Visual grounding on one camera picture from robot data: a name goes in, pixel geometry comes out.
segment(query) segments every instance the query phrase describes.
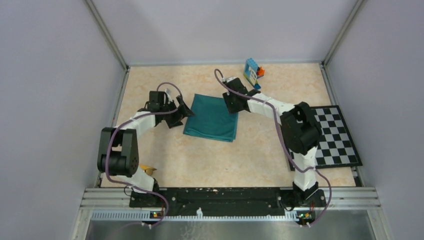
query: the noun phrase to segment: blue toy block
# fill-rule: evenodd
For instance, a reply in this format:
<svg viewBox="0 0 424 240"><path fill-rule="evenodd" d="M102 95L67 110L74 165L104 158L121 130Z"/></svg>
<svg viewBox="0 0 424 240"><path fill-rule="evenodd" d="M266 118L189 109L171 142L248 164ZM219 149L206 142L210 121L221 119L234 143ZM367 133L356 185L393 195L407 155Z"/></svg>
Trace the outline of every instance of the blue toy block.
<svg viewBox="0 0 424 240"><path fill-rule="evenodd" d="M252 58L248 58L246 60L246 65L244 66L243 76L247 79L247 81L254 87L254 89L259 90L261 86L258 83L258 75L256 72L258 71L258 64Z"/></svg>

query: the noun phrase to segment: white wall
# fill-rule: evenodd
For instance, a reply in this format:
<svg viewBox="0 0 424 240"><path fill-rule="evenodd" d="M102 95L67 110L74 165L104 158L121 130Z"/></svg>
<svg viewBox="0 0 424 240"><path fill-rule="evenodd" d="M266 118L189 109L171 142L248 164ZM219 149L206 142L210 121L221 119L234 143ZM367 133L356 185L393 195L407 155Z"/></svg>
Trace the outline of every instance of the white wall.
<svg viewBox="0 0 424 240"><path fill-rule="evenodd" d="M329 66L395 239L423 239L424 1L370 0Z"/></svg>
<svg viewBox="0 0 424 240"><path fill-rule="evenodd" d="M82 0L0 2L0 239L70 238L123 70Z"/></svg>
<svg viewBox="0 0 424 240"><path fill-rule="evenodd" d="M130 65L322 61L356 0L94 0Z"/></svg>

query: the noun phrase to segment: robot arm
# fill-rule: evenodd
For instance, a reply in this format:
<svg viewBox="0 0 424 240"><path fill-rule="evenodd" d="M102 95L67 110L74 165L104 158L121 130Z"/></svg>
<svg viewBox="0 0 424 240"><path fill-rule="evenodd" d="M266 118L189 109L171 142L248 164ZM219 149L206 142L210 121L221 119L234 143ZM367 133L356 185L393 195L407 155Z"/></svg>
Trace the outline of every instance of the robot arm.
<svg viewBox="0 0 424 240"><path fill-rule="evenodd" d="M118 176L124 182L137 186L141 189L152 191L155 179L147 175L139 167L139 151L137 139L149 129L157 126L165 120L169 128L183 125L181 120L195 114L186 106L182 96L176 97L179 106L171 100L171 96L164 91L150 91L149 101L145 106L130 118L130 123L123 126L113 140L113 147L121 146L121 151L112 149L109 157L109 174ZM150 113L166 113L161 115L148 115ZM100 134L100 146L97 159L97 168L100 172L106 169L106 154L111 136L116 127L105 127Z"/></svg>
<svg viewBox="0 0 424 240"><path fill-rule="evenodd" d="M275 108L279 116L276 120L280 124L284 143L294 152L293 161L298 167L294 173L293 189L300 196L300 201L306 201L318 190L314 168L315 154L321 136L321 128L311 113L309 105L305 102L297 105L281 102L256 89L247 91L237 77L227 78L223 83L240 94L262 100L247 99L232 92L225 92L222 96L230 113L246 110L274 119L273 109L265 103Z"/></svg>

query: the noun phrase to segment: checkerboard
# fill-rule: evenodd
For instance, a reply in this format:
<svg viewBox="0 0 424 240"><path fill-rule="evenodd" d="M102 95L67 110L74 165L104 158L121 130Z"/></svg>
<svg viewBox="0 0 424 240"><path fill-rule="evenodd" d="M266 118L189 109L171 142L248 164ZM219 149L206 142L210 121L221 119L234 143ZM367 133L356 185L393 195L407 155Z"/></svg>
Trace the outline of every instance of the checkerboard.
<svg viewBox="0 0 424 240"><path fill-rule="evenodd" d="M362 166L339 106L318 106L311 109L322 128L316 151L316 168ZM295 170L291 163L289 166L292 171Z"/></svg>

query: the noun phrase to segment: white cable clip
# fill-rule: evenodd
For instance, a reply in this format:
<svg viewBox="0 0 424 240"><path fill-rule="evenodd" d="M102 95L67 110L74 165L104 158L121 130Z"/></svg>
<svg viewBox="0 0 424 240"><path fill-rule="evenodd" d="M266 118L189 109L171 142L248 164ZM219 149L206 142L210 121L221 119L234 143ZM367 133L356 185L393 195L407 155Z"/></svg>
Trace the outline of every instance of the white cable clip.
<svg viewBox="0 0 424 240"><path fill-rule="evenodd" d="M267 96L265 100L263 100L262 102L262 108L263 108L263 112L265 113L265 105L268 103L269 100L273 99L270 96Z"/></svg>
<svg viewBox="0 0 424 240"><path fill-rule="evenodd" d="M165 93L168 96L168 103L171 103L171 101L172 101L171 90L169 88L165 88Z"/></svg>

